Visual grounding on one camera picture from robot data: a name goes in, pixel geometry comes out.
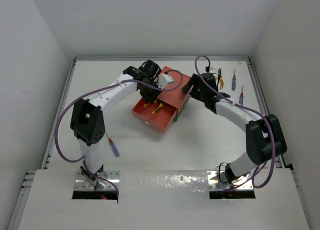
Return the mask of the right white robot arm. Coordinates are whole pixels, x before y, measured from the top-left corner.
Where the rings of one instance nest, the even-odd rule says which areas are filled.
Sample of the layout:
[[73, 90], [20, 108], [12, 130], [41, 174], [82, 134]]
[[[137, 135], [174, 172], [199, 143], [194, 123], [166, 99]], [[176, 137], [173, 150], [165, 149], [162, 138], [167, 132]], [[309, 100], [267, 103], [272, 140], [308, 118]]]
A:
[[182, 88], [183, 93], [204, 103], [216, 115], [230, 120], [245, 132], [246, 151], [225, 167], [224, 178], [228, 184], [287, 151], [287, 144], [276, 115], [260, 116], [257, 112], [233, 104], [226, 93], [219, 93], [213, 73], [193, 74]]

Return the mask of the yellow pliers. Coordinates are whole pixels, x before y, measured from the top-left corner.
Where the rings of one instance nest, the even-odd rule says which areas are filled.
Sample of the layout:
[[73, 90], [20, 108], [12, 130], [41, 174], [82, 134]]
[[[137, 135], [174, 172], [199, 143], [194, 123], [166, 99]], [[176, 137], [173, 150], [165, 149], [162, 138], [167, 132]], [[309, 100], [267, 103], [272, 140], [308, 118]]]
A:
[[[158, 112], [162, 109], [163, 103], [162, 103], [161, 101], [159, 101], [158, 99], [156, 99], [156, 100], [153, 102], [153, 104], [158, 104], [158, 107], [151, 112], [152, 114], [156, 114], [156, 113], [158, 113]], [[146, 103], [146, 104], [143, 105], [143, 108], [146, 108], [146, 107], [148, 107], [149, 105], [151, 105], [151, 104], [150, 104], [150, 103]]]
[[218, 73], [218, 83], [220, 84], [219, 88], [220, 88], [220, 90], [222, 90], [224, 87], [224, 80], [222, 78], [222, 69], [219, 68], [217, 73]]

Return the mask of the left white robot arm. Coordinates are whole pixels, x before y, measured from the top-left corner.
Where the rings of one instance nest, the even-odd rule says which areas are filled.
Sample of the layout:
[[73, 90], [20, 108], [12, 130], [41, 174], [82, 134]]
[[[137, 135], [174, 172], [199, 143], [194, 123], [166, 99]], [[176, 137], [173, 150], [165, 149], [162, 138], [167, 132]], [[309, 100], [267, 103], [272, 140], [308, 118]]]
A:
[[70, 128], [78, 139], [81, 154], [86, 166], [81, 173], [92, 183], [103, 169], [100, 159], [100, 140], [105, 136], [105, 115], [127, 95], [139, 90], [146, 102], [154, 101], [163, 89], [175, 81], [167, 74], [161, 73], [160, 67], [147, 60], [139, 68], [133, 66], [125, 69], [113, 82], [115, 87], [100, 90], [88, 98], [82, 98], [73, 106]]

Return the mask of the orange drawer box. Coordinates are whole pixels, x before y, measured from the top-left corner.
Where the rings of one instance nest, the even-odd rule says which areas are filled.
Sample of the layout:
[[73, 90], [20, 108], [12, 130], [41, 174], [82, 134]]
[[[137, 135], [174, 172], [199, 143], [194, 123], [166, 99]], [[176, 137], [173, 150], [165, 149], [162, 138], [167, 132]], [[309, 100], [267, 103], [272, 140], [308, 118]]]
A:
[[191, 77], [176, 72], [170, 72], [169, 75], [175, 80], [174, 85], [169, 88], [176, 87], [181, 79], [182, 84], [174, 91], [162, 92], [153, 104], [148, 104], [141, 99], [131, 111], [143, 123], [162, 133], [178, 119], [190, 99], [188, 94], [182, 92], [182, 88]]

